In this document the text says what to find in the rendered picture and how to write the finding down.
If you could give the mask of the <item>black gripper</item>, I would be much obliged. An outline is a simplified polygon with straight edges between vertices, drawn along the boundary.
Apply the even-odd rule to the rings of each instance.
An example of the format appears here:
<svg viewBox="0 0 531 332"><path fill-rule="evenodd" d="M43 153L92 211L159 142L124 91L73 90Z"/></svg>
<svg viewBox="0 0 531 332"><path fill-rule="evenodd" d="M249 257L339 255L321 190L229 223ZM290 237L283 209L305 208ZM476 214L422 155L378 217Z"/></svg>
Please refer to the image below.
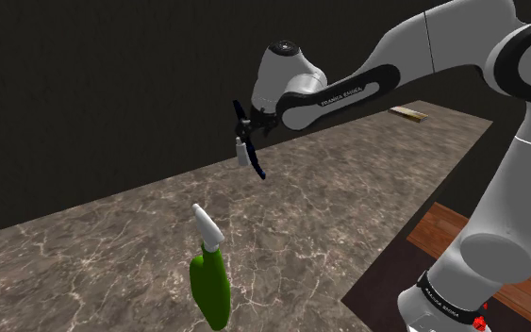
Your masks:
<svg viewBox="0 0 531 332"><path fill-rule="evenodd" d="M246 138L246 150L251 165L255 169L257 175L264 180L266 178L265 172L258 163L258 158L254 145L249 137L252 133L260 131L264 138L267 138L271 131L278 126L279 119L275 112L268 113L264 109L256 109L251 107L249 115L246 115L241 103L238 100L232 101L238 122L235 130L241 131L241 137Z"/></svg>

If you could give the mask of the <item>green spray bottle white nozzle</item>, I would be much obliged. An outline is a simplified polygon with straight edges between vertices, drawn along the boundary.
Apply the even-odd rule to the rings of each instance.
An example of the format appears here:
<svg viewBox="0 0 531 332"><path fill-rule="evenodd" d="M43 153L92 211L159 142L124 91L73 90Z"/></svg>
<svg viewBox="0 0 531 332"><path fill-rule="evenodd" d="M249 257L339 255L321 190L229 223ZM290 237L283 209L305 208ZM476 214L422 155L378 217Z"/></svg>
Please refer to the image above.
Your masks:
<svg viewBox="0 0 531 332"><path fill-rule="evenodd" d="M220 251L224 235L198 204L191 208L202 236L202 255L190 264L191 295L210 328L220 331L227 326L231 310L230 283Z"/></svg>

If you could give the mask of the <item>flat wooden board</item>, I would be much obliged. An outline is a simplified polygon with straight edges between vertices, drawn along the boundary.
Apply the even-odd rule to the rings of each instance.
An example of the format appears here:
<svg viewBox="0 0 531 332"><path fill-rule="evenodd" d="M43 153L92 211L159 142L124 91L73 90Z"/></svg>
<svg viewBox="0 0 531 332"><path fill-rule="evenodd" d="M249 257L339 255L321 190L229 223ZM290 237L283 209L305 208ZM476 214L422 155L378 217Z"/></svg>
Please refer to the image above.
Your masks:
<svg viewBox="0 0 531 332"><path fill-rule="evenodd" d="M415 123L421 123L429 118L427 114L405 107L392 107L389 113L408 119Z"/></svg>

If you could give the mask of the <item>dark robot stand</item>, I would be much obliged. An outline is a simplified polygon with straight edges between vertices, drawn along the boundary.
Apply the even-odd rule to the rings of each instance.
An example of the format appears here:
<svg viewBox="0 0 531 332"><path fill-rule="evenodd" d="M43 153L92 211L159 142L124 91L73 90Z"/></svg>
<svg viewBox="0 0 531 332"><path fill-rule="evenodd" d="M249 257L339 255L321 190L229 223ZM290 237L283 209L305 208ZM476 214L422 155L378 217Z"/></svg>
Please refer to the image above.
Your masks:
<svg viewBox="0 0 531 332"><path fill-rule="evenodd" d="M342 302L372 332L407 332L397 307L399 293L412 286L435 259L406 238L394 239ZM531 332L531 323L511 308L488 300L486 322L492 332Z"/></svg>

